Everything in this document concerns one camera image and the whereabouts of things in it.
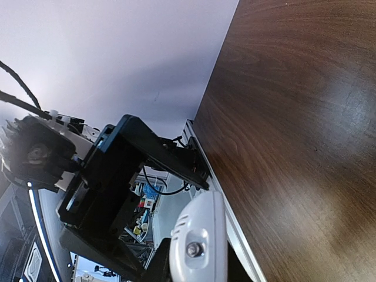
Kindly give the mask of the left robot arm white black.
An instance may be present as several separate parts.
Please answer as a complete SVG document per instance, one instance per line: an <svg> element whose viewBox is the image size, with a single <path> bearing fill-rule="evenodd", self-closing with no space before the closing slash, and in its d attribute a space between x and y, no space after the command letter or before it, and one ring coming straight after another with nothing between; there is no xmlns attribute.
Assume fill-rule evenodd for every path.
<svg viewBox="0 0 376 282"><path fill-rule="evenodd" d="M8 122L1 136L2 172L30 190L63 190L57 208L60 243L129 280L144 267L120 236L140 197L132 192L141 170L169 172L206 190L209 174L192 145L158 137L139 117L124 115L97 136L75 132L63 119L27 116Z"/></svg>

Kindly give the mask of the white remote control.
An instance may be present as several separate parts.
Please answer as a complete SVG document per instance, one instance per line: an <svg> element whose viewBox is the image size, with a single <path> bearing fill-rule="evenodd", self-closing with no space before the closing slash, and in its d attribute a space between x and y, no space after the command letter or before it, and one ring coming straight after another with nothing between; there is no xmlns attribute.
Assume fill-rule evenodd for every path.
<svg viewBox="0 0 376 282"><path fill-rule="evenodd" d="M181 211L172 230L169 266L173 281L227 281L227 232L223 196L207 191Z"/></svg>

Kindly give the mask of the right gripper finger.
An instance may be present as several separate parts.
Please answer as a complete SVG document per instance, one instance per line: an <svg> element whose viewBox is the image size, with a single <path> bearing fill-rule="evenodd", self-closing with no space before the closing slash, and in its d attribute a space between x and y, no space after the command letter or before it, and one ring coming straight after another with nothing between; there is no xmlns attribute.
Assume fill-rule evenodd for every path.
<svg viewBox="0 0 376 282"><path fill-rule="evenodd" d="M155 252L145 272L147 282L172 281L169 266L169 251L171 238L164 238Z"/></svg>

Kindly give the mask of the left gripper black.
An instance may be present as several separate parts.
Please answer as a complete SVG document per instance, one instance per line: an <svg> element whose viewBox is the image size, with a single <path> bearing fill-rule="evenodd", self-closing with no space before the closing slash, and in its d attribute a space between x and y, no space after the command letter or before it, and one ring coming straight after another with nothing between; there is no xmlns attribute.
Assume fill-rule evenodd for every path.
<svg viewBox="0 0 376 282"><path fill-rule="evenodd" d="M107 125L69 184L58 207L60 245L121 276L142 276L137 257L121 240L140 197L131 190L145 166L206 190L207 169L197 150L158 137L139 117Z"/></svg>

